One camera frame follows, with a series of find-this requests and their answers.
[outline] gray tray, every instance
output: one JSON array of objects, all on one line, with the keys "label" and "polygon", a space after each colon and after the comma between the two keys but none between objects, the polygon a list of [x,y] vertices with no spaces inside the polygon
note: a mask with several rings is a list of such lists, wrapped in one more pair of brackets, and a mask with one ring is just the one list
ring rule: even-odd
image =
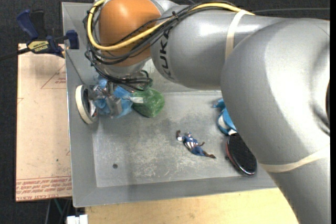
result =
[{"label": "gray tray", "polygon": [[[67,50],[67,92],[73,203],[75,207],[171,199],[275,187],[258,166],[254,177],[242,176],[225,158],[227,137],[216,125],[219,111],[212,108],[220,91],[195,91],[173,84],[145,68],[153,87],[164,94],[165,106],[155,118],[133,111],[119,119],[101,116],[92,125],[80,117],[75,89],[93,84],[95,71],[84,57],[83,19],[91,4],[63,3],[64,32],[79,34],[80,49]],[[203,149],[216,159],[191,154],[176,140],[181,130],[193,133]]]}]

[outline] green sponge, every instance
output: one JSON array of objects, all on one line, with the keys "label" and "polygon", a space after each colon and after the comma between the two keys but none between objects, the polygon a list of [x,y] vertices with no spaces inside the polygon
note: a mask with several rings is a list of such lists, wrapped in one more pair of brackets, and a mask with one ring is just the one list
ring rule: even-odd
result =
[{"label": "green sponge", "polygon": [[164,107],[163,94],[152,88],[148,88],[145,91],[135,91],[132,97],[138,100],[142,98],[143,102],[133,103],[133,108],[148,118],[157,116]]}]

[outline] orange spherical joint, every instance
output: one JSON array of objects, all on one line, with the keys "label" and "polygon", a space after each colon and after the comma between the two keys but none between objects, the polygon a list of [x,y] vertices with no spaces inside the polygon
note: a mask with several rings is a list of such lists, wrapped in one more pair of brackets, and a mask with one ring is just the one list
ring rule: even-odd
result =
[{"label": "orange spherical joint", "polygon": [[[150,0],[110,0],[101,9],[99,18],[99,36],[102,46],[110,46],[120,41],[133,31],[151,20],[160,18],[161,13]],[[151,27],[155,23],[149,24],[139,32],[139,34]],[[110,52],[113,55],[122,55],[129,52],[137,42]],[[141,54],[129,57],[125,61],[115,64],[119,67],[131,66],[150,57],[148,47]]]}]

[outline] cardboard sheet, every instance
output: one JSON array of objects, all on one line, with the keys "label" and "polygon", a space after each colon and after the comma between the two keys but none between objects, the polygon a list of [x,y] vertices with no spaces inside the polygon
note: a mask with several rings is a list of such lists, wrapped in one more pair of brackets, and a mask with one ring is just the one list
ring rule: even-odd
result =
[{"label": "cardboard sheet", "polygon": [[16,201],[72,195],[67,122],[65,60],[18,56]]}]

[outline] yellow cable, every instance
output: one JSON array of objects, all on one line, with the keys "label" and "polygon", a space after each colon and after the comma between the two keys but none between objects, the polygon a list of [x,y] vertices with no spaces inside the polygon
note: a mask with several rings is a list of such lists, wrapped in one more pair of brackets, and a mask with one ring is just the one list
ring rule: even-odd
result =
[{"label": "yellow cable", "polygon": [[[106,0],[100,0],[100,1],[97,1],[93,7],[91,8],[90,12],[89,12],[89,16],[88,16],[88,24],[87,24],[87,32],[88,32],[88,37],[89,37],[89,40],[91,42],[91,44],[96,47],[97,49],[100,49],[100,50],[105,50],[105,51],[114,51],[114,50],[118,50],[120,48],[123,48],[129,44],[132,44],[133,42],[136,42],[138,41],[139,39],[149,35],[150,33],[154,32],[157,28],[159,28],[162,24],[164,24],[167,20],[153,26],[152,28],[126,40],[126,41],[123,41],[121,43],[118,43],[118,44],[115,44],[115,45],[111,45],[111,46],[102,46],[102,45],[99,45],[96,43],[95,39],[93,38],[93,35],[92,35],[92,29],[91,29],[91,23],[92,23],[92,19],[93,19],[93,13],[94,11],[96,10],[96,8],[98,6],[100,6],[101,4],[103,4]],[[213,2],[213,3],[205,3],[205,4],[200,4],[198,5],[197,7],[194,7],[193,9],[191,10],[196,10],[196,9],[200,9],[200,8],[204,8],[204,7],[221,7],[221,8],[224,8],[224,9],[228,9],[228,10],[231,10],[233,12],[240,12],[242,9],[240,8],[237,8],[237,7],[234,7],[234,6],[231,6],[231,5],[228,5],[228,4],[225,4],[225,3],[220,3],[220,2]],[[254,15],[253,13],[250,13],[250,12],[247,12],[246,14],[248,15]]]}]

